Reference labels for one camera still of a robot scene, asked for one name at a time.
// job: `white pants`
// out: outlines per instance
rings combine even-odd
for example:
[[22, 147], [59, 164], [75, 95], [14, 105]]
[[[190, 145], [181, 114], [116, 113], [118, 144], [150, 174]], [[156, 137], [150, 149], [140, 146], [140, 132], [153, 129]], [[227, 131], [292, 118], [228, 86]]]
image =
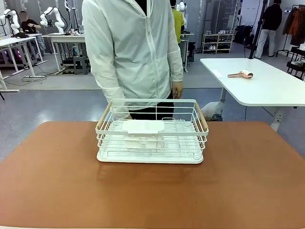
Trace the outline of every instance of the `white pants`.
[[269, 37], [269, 56], [274, 55], [274, 50], [275, 50], [275, 30], [262, 30], [261, 35], [259, 36], [258, 39], [258, 44], [257, 44], [257, 50], [255, 57], [256, 58], [261, 58], [265, 42], [267, 40], [267, 37]]

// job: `white dish rack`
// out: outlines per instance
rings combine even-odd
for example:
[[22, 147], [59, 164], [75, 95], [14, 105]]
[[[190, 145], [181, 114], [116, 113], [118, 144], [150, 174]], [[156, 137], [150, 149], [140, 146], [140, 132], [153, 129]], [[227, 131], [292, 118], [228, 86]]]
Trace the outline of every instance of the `white dish rack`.
[[[130, 112], [139, 108], [155, 109], [159, 103], [173, 102], [174, 112], [167, 113], [173, 118], [152, 121], [117, 118], [122, 109]], [[136, 103], [149, 105], [126, 105]], [[201, 163], [209, 133], [208, 125], [195, 100], [168, 99], [114, 99], [108, 104], [95, 131], [99, 161], [169, 164]]]

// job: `hand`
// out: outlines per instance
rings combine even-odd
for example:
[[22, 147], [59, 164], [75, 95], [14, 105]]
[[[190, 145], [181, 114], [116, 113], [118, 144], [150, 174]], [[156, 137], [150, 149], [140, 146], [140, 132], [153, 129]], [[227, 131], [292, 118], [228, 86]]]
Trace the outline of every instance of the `hand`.
[[173, 98], [180, 99], [183, 91], [183, 83], [182, 82], [173, 82]]

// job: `gray floor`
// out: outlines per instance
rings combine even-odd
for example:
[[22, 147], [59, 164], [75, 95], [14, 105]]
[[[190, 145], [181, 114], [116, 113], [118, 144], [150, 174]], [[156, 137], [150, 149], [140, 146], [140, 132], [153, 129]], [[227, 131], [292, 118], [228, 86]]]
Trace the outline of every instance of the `gray floor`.
[[[220, 54], [196, 54], [194, 62], [189, 62], [188, 73], [184, 74], [184, 87], [185, 88], [220, 88], [218, 81], [211, 75], [211, 73], [203, 67], [200, 63], [201, 58], [244, 58], [249, 57], [250, 51], [248, 49], [244, 52], [242, 45], [233, 43], [231, 53]], [[53, 55], [46, 55], [45, 60], [47, 63], [41, 64], [38, 67], [34, 67], [35, 73], [54, 73], [56, 72], [57, 65]], [[286, 64], [290, 58], [279, 55], [278, 57], [268, 58], [262, 57], [262, 61], [278, 68], [283, 71], [287, 70]], [[14, 72], [12, 70], [1, 70], [4, 76]], [[48, 76], [46, 80], [39, 82], [32, 82], [25, 84], [22, 82], [22, 78], [25, 75], [30, 74], [30, 71], [24, 71], [18, 75], [12, 76], [7, 79], [7, 82], [16, 85], [7, 84], [8, 89], [20, 89], [20, 90], [99, 90], [99, 86], [96, 84], [94, 77], [91, 74], [88, 75], [56, 75]]]
[[[220, 92], [216, 88], [185, 89], [183, 98], [196, 99], [203, 107], [208, 102], [218, 101]], [[0, 162], [43, 122], [97, 121], [107, 105], [101, 90], [21, 91], [4, 96], [6, 101], [0, 100]], [[245, 107], [228, 95], [224, 121], [244, 121], [244, 115]], [[292, 110], [289, 119], [280, 126], [279, 134], [305, 158], [304, 117], [305, 108]], [[272, 117], [260, 107], [248, 107], [246, 118], [247, 121], [272, 122]]]

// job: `brown tabletop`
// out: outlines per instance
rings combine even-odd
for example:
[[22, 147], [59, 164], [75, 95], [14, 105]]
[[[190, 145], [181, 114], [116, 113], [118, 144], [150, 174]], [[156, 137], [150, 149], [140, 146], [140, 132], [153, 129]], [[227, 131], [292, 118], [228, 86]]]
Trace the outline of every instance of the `brown tabletop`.
[[0, 164], [0, 225], [305, 228], [305, 161], [267, 124], [209, 123], [200, 165], [102, 163], [94, 122], [48, 122]]

